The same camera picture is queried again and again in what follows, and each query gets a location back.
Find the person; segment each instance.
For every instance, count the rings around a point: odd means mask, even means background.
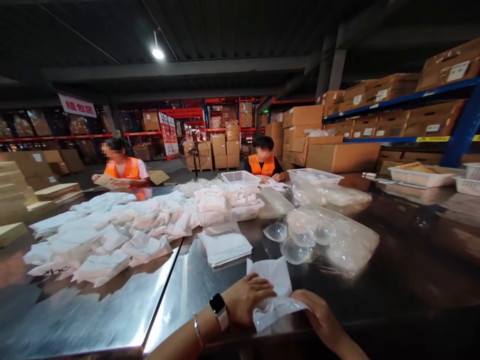
[[[135,157],[126,155],[126,144],[122,138],[111,137],[101,145],[101,152],[108,158],[105,174],[115,179],[110,183],[115,186],[129,186],[130,189],[150,186],[150,175],[145,163]],[[96,182],[101,174],[91,177]]]
[[[274,141],[269,136],[261,136],[255,141],[256,154],[250,155],[245,161],[244,169],[267,183],[269,178],[276,182],[285,180],[285,172],[279,160],[273,156]]]
[[[251,273],[221,295],[215,295],[209,305],[156,347],[147,359],[196,359],[205,344],[219,336],[225,327],[253,325],[255,306],[262,300],[275,296],[277,294],[267,279]],[[341,360],[368,360],[367,355],[344,331],[325,300],[308,290],[296,290],[291,297],[311,309],[305,312],[313,330]],[[222,319],[225,316],[222,315],[222,306],[226,311],[226,321],[225,318]]]

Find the smartwatch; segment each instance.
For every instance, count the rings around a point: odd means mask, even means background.
[[[229,325],[229,315],[227,314],[227,306],[225,305],[224,298],[218,293],[215,294],[208,303],[220,323],[221,331],[224,331]]]

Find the orange safety vest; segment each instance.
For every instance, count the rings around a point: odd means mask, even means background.
[[[251,173],[253,175],[265,175],[271,177],[275,170],[275,158],[273,155],[269,156],[263,163],[263,167],[260,168],[258,155],[250,155],[248,157],[248,163],[251,166]]]
[[[138,166],[139,160],[134,157],[127,157],[126,158],[126,164],[125,164],[125,170],[123,170],[122,176],[120,176],[119,171],[117,170],[117,167],[115,166],[114,161],[109,161],[106,164],[105,168],[105,174],[110,175],[111,177],[114,177],[115,179],[132,179],[132,180],[141,180],[140,178],[140,170]],[[150,185],[130,185],[130,189],[137,189],[137,188],[148,188]]]

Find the bracelet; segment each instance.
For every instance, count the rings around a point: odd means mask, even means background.
[[[196,337],[198,338],[198,343],[200,344],[200,348],[203,349],[204,348],[204,342],[202,340],[202,335],[200,335],[199,324],[197,322],[197,314],[196,313],[193,314],[193,326],[195,327]]]

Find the ceiling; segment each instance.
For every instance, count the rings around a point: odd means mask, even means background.
[[[479,11],[452,0],[5,0],[0,108],[55,102],[58,92],[97,104],[313,99],[336,50],[346,51],[341,88],[418,72],[480,37]],[[152,55],[154,32],[163,60]]]

